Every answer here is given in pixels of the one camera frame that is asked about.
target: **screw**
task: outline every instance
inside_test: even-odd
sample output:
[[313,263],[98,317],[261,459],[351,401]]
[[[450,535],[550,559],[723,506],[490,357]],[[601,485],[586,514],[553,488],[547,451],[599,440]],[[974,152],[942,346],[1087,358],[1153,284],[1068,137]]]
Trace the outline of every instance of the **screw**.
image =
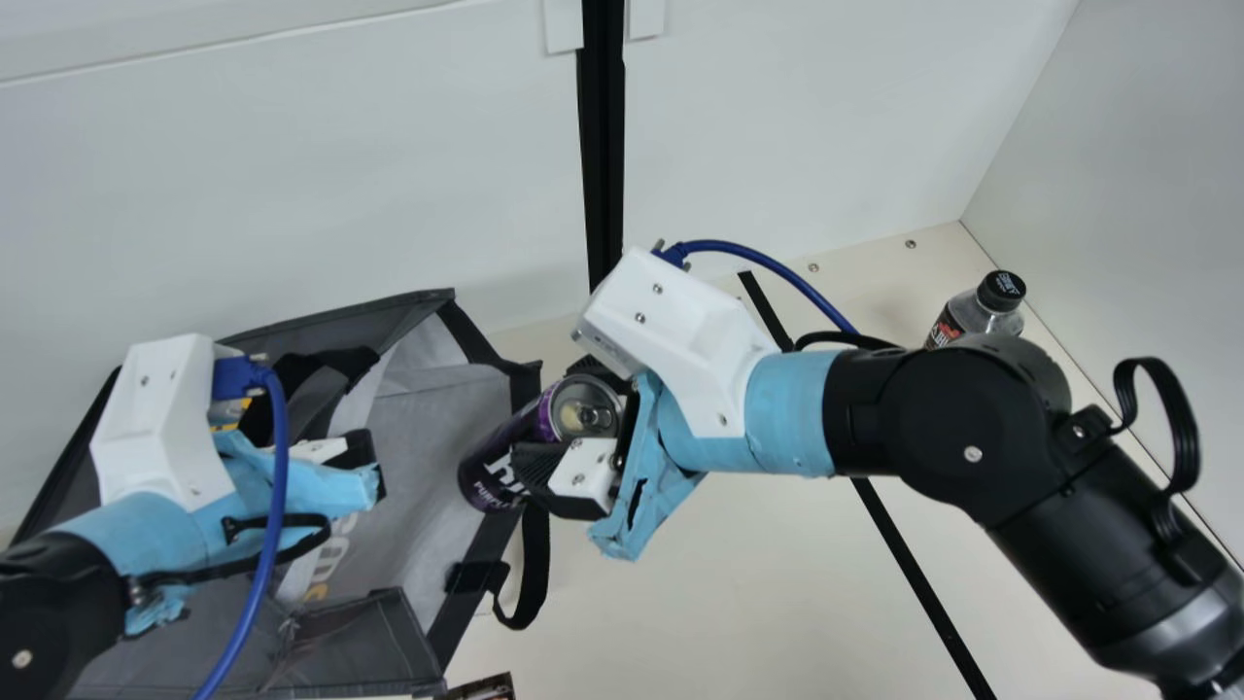
[[129,579],[129,591],[127,593],[129,593],[129,602],[136,608],[141,608],[147,602],[147,591],[138,583],[138,579]]

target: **black vertical pole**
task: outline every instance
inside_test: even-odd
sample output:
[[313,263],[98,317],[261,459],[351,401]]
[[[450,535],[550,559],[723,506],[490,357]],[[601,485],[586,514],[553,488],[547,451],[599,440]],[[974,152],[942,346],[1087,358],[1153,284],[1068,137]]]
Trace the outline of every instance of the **black vertical pole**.
[[622,257],[624,5],[624,0],[583,0],[583,47],[576,55],[583,223],[587,234],[587,275],[592,288]]

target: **bottle cap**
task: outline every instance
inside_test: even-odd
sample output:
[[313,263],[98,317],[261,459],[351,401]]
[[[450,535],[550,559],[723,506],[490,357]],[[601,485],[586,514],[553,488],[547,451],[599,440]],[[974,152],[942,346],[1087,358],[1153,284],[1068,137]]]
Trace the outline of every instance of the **bottle cap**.
[[994,270],[980,280],[980,286],[977,287],[977,298],[990,311],[1006,312],[1018,308],[1026,292],[1028,286],[1018,274]]

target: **white bracket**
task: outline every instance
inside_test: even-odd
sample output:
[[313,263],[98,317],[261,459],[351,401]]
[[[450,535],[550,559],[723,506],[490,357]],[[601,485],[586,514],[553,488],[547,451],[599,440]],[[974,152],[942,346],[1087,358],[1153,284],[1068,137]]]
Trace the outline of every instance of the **white bracket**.
[[613,512],[610,489],[618,479],[613,469],[616,438],[583,438],[571,444],[557,469],[549,477],[549,491],[567,499],[596,501],[606,513]]
[[565,53],[583,47],[582,0],[544,0],[545,48]]
[[208,409],[215,361],[236,356],[195,333],[129,347],[91,439],[102,505],[149,491],[194,512],[235,491]]
[[628,0],[626,35],[631,41],[666,32],[666,0]]
[[739,438],[748,378],[778,346],[741,301],[631,249],[592,293],[571,337],[622,379],[652,371],[697,438]]

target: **blue connector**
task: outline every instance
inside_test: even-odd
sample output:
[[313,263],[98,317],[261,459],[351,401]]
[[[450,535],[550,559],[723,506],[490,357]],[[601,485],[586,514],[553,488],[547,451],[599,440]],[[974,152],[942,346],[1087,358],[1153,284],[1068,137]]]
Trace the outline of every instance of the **blue connector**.
[[211,400],[244,399],[253,389],[264,388],[264,378],[269,372],[246,356],[216,361],[211,369]]

